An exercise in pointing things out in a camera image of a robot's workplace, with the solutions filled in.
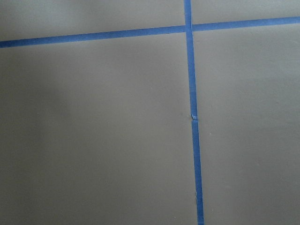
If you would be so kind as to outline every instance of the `gray wall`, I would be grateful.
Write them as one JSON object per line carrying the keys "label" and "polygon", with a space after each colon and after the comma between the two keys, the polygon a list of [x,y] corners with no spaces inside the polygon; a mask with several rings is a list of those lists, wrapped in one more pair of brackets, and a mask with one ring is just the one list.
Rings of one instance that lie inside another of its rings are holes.
{"label": "gray wall", "polygon": [[[185,24],[182,0],[0,9],[0,41]],[[192,0],[194,24],[299,11]],[[299,31],[194,32],[206,225],[300,224]],[[185,33],[0,49],[0,105],[0,224],[197,224]]]}

